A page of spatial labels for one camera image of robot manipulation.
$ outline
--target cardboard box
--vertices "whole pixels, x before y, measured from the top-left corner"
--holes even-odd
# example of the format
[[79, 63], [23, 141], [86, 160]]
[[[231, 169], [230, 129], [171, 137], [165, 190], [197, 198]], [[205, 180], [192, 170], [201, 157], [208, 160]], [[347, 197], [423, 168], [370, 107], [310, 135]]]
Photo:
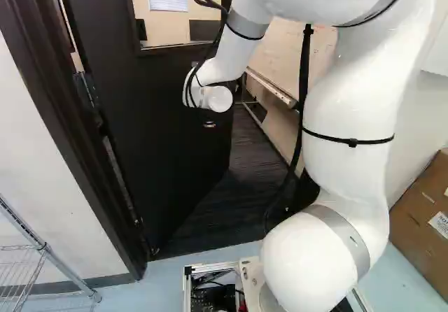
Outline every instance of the cardboard box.
[[448, 149], [392, 208], [389, 239], [448, 302]]

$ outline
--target whiteboard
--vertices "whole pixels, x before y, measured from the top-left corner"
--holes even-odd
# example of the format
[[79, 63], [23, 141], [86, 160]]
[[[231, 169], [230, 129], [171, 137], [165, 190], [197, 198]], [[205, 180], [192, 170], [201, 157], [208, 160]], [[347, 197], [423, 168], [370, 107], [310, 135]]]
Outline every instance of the whiteboard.
[[[298, 99], [298, 75], [305, 23], [274, 18], [255, 50], [249, 67]], [[313, 25], [311, 36], [309, 84], [321, 76], [331, 63], [337, 41], [334, 27]]]

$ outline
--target box label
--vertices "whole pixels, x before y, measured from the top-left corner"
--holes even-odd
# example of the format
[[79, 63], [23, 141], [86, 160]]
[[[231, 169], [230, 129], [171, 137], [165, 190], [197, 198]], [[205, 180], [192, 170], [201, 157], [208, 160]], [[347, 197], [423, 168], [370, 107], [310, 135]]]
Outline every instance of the box label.
[[436, 215], [433, 216], [431, 220], [428, 221], [428, 223], [443, 237], [448, 239], [448, 216], [446, 216], [444, 213], [439, 212]]

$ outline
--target white wall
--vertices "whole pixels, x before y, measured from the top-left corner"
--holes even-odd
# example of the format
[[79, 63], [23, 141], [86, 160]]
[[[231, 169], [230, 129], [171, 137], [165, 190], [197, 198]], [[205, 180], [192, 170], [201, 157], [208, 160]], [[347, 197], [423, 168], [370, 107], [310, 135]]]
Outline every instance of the white wall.
[[420, 71], [406, 90], [386, 175], [389, 206], [448, 143], [448, 78]]
[[[127, 273], [48, 133], [0, 34], [0, 192], [82, 278]], [[25, 240], [0, 214], [0, 244]], [[39, 282], [66, 281], [46, 266]]]

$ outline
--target dark door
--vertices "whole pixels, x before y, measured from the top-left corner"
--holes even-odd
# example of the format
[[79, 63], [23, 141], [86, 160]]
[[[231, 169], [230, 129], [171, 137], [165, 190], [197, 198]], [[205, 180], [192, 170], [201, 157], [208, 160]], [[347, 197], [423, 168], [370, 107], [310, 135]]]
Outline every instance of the dark door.
[[[181, 102], [185, 76], [208, 45], [140, 50], [132, 0], [64, 1], [146, 237], [157, 250], [228, 168], [233, 110], [198, 112]], [[216, 126], [204, 127], [205, 120]]]

